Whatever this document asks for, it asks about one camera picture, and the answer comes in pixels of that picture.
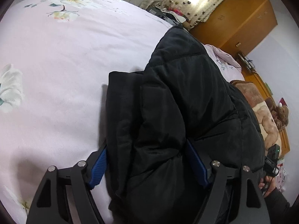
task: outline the white cloth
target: white cloth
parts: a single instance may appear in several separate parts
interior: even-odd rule
[[[0,111],[0,199],[17,224],[48,166],[72,167],[103,142],[109,72],[143,70],[170,27],[122,0],[25,0],[7,11],[0,71],[14,65],[24,97]],[[92,194],[112,223],[105,178]]]
[[[228,53],[225,53],[221,49],[205,44],[204,45],[209,57],[215,62],[215,64],[218,66],[222,76],[224,79],[228,82],[232,80],[241,80],[245,81],[241,71],[242,68],[238,64],[238,62],[235,61],[235,59]]]

